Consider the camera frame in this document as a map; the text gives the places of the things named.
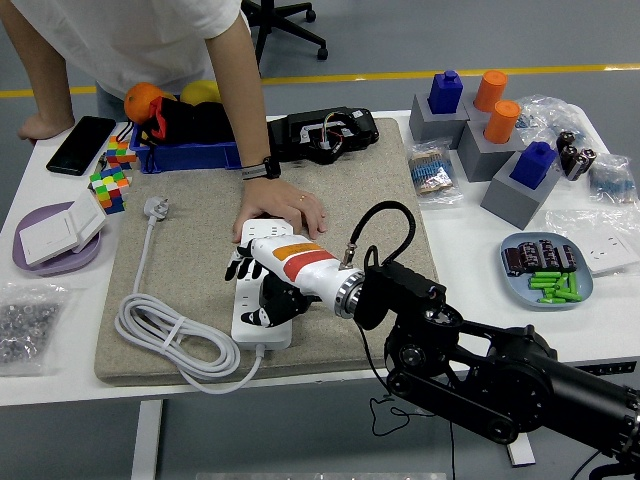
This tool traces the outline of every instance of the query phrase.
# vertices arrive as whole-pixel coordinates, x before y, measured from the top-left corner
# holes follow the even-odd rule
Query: blue storage bin
[[[152,148],[140,143],[141,133],[140,126],[134,124],[129,149],[138,156],[142,173],[211,168],[235,170],[242,167],[235,142],[216,143],[215,145],[200,143],[158,145],[153,147],[152,155]]]

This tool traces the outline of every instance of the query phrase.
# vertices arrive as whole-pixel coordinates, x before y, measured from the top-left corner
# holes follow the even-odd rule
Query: white robotic hand
[[[240,245],[231,257],[225,280],[236,275],[244,278],[254,261],[253,278],[260,276],[262,268],[272,275],[267,275],[263,283],[262,308],[247,314],[246,319],[243,316],[243,321],[279,325],[306,311],[316,300],[321,300],[336,315],[352,317],[348,304],[358,290],[354,287],[364,280],[363,271],[343,267],[336,257],[306,237],[280,235],[256,238]],[[307,299],[306,306],[300,297]]]

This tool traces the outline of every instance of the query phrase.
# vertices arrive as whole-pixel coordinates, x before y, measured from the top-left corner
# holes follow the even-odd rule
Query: gray stand
[[[555,187],[562,172],[554,162],[540,185],[532,190],[509,176],[519,159],[520,152],[514,153],[496,173],[480,206],[524,230]]]
[[[411,135],[417,142],[433,140],[435,138],[451,138],[449,148],[456,150],[460,137],[469,116],[462,103],[458,103],[456,113],[435,114],[427,101],[428,94],[416,94],[413,97],[409,128]]]
[[[488,182],[514,152],[525,149],[515,129],[507,143],[498,145],[484,138],[486,126],[487,122],[469,121],[460,138],[458,156],[470,182]]]
[[[467,115],[469,115],[469,120],[472,122],[488,122],[489,117],[491,116],[491,112],[483,112],[482,110],[478,110],[473,101],[476,99],[476,95],[478,92],[470,91],[470,92],[462,92],[462,97],[460,101],[462,105],[464,105],[464,109],[467,111]]]

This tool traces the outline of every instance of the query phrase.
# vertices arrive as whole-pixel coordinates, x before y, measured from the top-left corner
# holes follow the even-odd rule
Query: rubik's cube
[[[137,167],[138,157],[134,151],[129,150],[129,140],[127,138],[119,142],[115,135],[109,139],[105,154],[109,168],[120,167],[122,170],[131,170]]]
[[[94,173],[89,177],[89,188],[95,193],[107,215],[124,212],[125,200],[129,193],[129,180],[121,167]]]

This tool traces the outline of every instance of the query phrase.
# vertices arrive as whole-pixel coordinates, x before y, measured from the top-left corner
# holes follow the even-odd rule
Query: smartphone
[[[115,126],[110,118],[82,117],[47,163],[47,170],[83,175]]]

